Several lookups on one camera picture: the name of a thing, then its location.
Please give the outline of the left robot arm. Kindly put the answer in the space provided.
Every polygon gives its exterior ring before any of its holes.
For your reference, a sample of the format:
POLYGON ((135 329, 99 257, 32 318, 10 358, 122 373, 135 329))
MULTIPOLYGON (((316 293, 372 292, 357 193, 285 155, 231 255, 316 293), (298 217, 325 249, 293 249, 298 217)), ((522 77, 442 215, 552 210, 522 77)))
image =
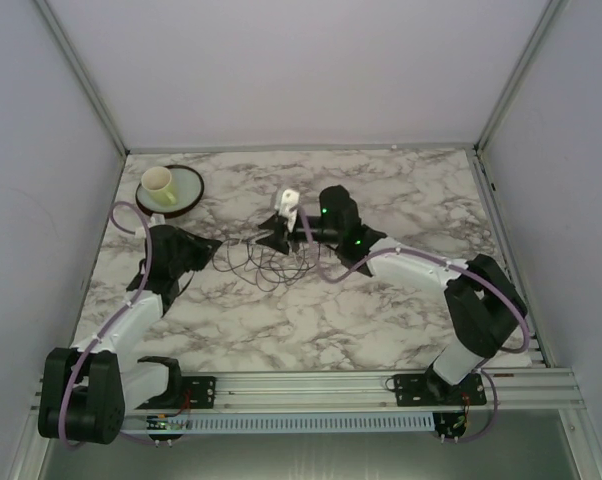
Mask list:
POLYGON ((183 293, 182 276, 204 270, 222 243, 170 225, 149 233, 121 309, 92 337, 47 355, 38 413, 42 437, 109 444, 129 412, 184 405, 188 388, 179 362, 143 356, 136 347, 183 293))

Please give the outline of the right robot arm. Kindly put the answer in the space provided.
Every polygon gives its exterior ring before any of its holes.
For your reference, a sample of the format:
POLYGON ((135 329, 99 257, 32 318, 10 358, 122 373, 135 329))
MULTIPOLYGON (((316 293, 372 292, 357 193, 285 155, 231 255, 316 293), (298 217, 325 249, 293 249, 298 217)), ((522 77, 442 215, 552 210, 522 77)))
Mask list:
POLYGON ((413 392, 418 399, 435 405, 452 403, 467 392, 463 381, 505 350, 515 330, 523 337, 517 350, 527 350, 527 307, 493 257, 447 258, 404 245, 365 225, 357 203, 341 185, 320 192, 316 216, 306 213, 299 192, 290 188, 274 195, 273 209, 259 226, 266 234, 259 244, 284 255, 301 242, 329 247, 346 271, 330 277, 320 269, 318 274, 325 282, 336 284, 360 273, 445 300, 454 338, 421 376, 413 392))

